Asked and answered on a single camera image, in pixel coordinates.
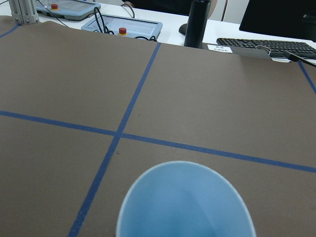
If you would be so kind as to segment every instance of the computer monitor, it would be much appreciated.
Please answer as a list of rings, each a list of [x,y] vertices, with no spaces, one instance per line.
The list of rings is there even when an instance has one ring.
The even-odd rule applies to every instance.
[[[241,31],[316,41],[316,0],[249,0]]]

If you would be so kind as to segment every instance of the sticker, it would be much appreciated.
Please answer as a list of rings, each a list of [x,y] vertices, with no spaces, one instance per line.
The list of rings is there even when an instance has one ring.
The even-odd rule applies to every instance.
[[[217,51],[217,52],[223,52],[223,53],[233,53],[230,47],[221,46],[221,45],[207,45],[209,50]]]

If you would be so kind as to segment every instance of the blue tape line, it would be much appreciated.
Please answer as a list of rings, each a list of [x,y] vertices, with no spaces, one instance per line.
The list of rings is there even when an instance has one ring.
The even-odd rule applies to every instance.
[[[75,123],[51,120],[47,118],[39,118],[35,116],[22,115],[22,114],[12,113],[8,111],[3,111],[3,110],[0,110],[0,115],[17,118],[17,119],[24,119],[24,120],[33,121],[33,122],[46,123],[46,124],[51,124],[51,125],[60,126],[60,127],[67,127],[67,128],[72,128],[72,129],[77,129],[77,130],[82,130],[82,131],[87,131],[87,132],[100,133],[100,134],[110,135],[110,136],[113,136],[115,133],[114,131],[110,131],[110,130],[83,126],[83,125],[79,125]]]
[[[252,161],[252,162],[256,162],[256,163],[269,164],[269,165],[274,165],[274,166],[279,166],[279,167],[284,167],[284,168],[289,168],[289,169],[297,169],[297,170],[311,172],[311,173],[316,173],[316,167],[309,167],[309,166],[286,163],[286,162],[276,161],[276,160],[271,160],[271,159],[246,156],[246,155],[237,154],[237,153],[224,152],[224,151],[219,151],[219,150],[214,150],[214,149],[209,149],[209,148],[204,148],[204,147],[197,147],[197,146],[181,144],[181,143],[176,143],[176,142],[169,142],[169,141],[164,141],[164,140],[160,140],[160,139],[142,137],[142,136],[126,134],[126,133],[124,133],[122,135],[122,138],[127,138],[127,139],[131,139],[131,140],[137,140],[137,141],[147,142],[147,143],[153,143],[153,144],[162,145],[162,146],[176,147],[176,148],[180,148],[180,149],[196,151],[196,152],[201,152],[201,153],[207,153],[207,154],[212,154],[212,155],[217,155],[217,156]]]
[[[12,112],[8,112],[8,111],[2,111],[2,110],[0,110],[0,115],[11,117],[11,118],[16,118],[16,119],[23,119],[23,120],[33,121],[33,122],[51,124],[54,126],[77,129],[77,130],[82,130],[82,131],[87,131],[87,132],[94,132],[94,133],[99,133],[99,134],[104,134],[104,135],[109,135],[109,136],[114,136],[116,134],[115,132],[110,131],[110,130],[99,129],[99,128],[95,128],[95,127],[83,126],[83,125],[79,125],[79,124],[62,122],[62,121],[51,120],[51,119],[46,119],[46,118],[39,118],[39,117],[34,117],[34,116],[29,116],[29,115],[22,115],[22,114],[17,114],[17,113],[12,113]],[[147,143],[153,143],[153,144],[168,146],[168,147],[176,147],[176,148],[180,148],[180,149],[197,151],[197,152],[201,152],[201,153],[213,154],[213,155],[218,155],[218,156],[237,158],[237,159],[242,159],[242,160],[247,160],[247,161],[252,161],[252,162],[258,162],[258,163],[264,163],[264,164],[269,164],[269,165],[274,165],[274,166],[290,168],[290,169],[298,169],[298,170],[312,172],[312,173],[316,172],[316,168],[314,168],[314,167],[286,163],[286,162],[258,158],[258,157],[245,156],[245,155],[241,155],[241,154],[229,153],[229,152],[224,152],[224,151],[219,151],[219,150],[214,150],[214,149],[209,149],[209,148],[203,148],[203,147],[197,147],[197,146],[191,146],[191,145],[186,145],[186,144],[181,144],[181,143],[176,143],[176,142],[169,142],[169,141],[159,140],[159,139],[155,139],[155,138],[142,137],[142,136],[126,134],[126,133],[123,133],[121,135],[121,138],[142,141],[142,142],[147,142]]]
[[[153,64],[154,59],[155,59],[155,57],[157,55],[157,52],[158,52],[158,50],[160,48],[160,45],[161,45],[160,43],[157,44],[157,46],[156,46],[156,48],[155,48],[155,50],[154,50],[154,52],[153,52],[148,64],[147,64],[147,67],[146,67],[146,69],[145,69],[145,71],[143,73],[143,76],[142,76],[140,82],[138,83],[138,86],[137,86],[137,88],[136,88],[136,90],[134,92],[134,95],[133,95],[133,97],[132,97],[132,99],[131,99],[131,101],[130,101],[127,109],[126,109],[126,112],[125,112],[125,114],[124,114],[124,116],[123,116],[123,118],[121,120],[121,123],[118,126],[118,130],[116,131],[116,133],[114,135],[114,138],[113,138],[113,140],[112,140],[112,142],[110,144],[110,147],[109,147],[109,149],[108,149],[108,151],[107,151],[107,153],[106,153],[106,155],[105,155],[105,157],[104,157],[104,159],[102,161],[102,164],[101,164],[101,166],[100,166],[100,168],[99,168],[99,170],[98,170],[98,172],[97,172],[97,174],[96,174],[96,176],[95,176],[95,178],[94,178],[94,180],[92,182],[92,185],[91,185],[91,187],[90,187],[90,189],[88,191],[88,194],[85,197],[85,200],[84,200],[84,202],[83,202],[83,204],[82,204],[82,206],[81,206],[81,208],[79,210],[79,213],[77,214],[77,217],[76,217],[76,219],[75,219],[75,221],[74,221],[74,223],[73,223],[73,225],[72,225],[72,227],[71,227],[71,229],[69,231],[68,237],[76,237],[76,236],[78,236],[78,233],[79,233],[79,231],[80,231],[80,229],[81,229],[81,227],[83,225],[83,222],[84,222],[84,220],[86,218],[86,215],[87,215],[87,213],[88,213],[88,211],[89,211],[89,209],[91,207],[91,204],[92,204],[92,202],[94,200],[94,197],[95,197],[95,195],[96,195],[96,193],[97,193],[97,191],[99,189],[100,183],[101,183],[101,181],[103,179],[103,176],[104,176],[105,171],[107,169],[107,166],[108,166],[108,164],[110,162],[110,159],[111,159],[111,157],[112,157],[112,155],[113,155],[113,153],[114,153],[114,151],[115,151],[115,149],[116,149],[116,147],[117,147],[117,145],[119,143],[119,140],[121,139],[123,131],[124,131],[124,129],[126,127],[126,124],[128,122],[129,116],[130,116],[130,114],[131,114],[131,112],[132,112],[132,110],[134,108],[134,105],[135,105],[136,100],[137,100],[137,98],[138,98],[138,96],[140,94],[140,91],[141,91],[141,89],[142,89],[142,87],[144,85],[144,82],[145,82],[145,80],[147,78],[149,70],[152,67],[152,64]]]
[[[304,75],[305,75],[307,81],[309,82],[309,84],[311,85],[311,87],[312,87],[314,93],[316,94],[316,86],[314,85],[314,83],[312,82],[312,79],[310,78],[310,76],[309,76],[308,73],[306,72],[306,69],[304,68],[303,63],[299,61],[299,62],[298,62],[298,65],[300,65],[300,68],[301,68],[302,72],[304,73]]]
[[[15,31],[16,29],[18,29],[21,25],[17,24],[16,26],[14,26],[11,30],[9,30],[8,32],[0,35],[0,38],[5,37],[6,35],[12,33],[13,31]]]

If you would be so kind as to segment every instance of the black keyboard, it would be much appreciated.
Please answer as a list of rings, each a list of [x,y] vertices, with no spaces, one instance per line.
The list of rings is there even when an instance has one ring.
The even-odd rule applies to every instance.
[[[270,57],[273,58],[283,58],[283,52],[287,50],[302,58],[316,59],[316,49],[302,42],[229,38],[218,38],[216,42],[220,45],[265,49],[268,52],[271,50]]]

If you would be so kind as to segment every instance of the computer mouse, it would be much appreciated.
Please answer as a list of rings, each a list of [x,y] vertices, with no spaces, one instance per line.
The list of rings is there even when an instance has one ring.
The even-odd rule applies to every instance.
[[[180,26],[179,28],[179,33],[183,34],[184,36],[186,35],[186,32],[187,32],[187,27],[188,27],[188,24],[183,24],[182,26]]]

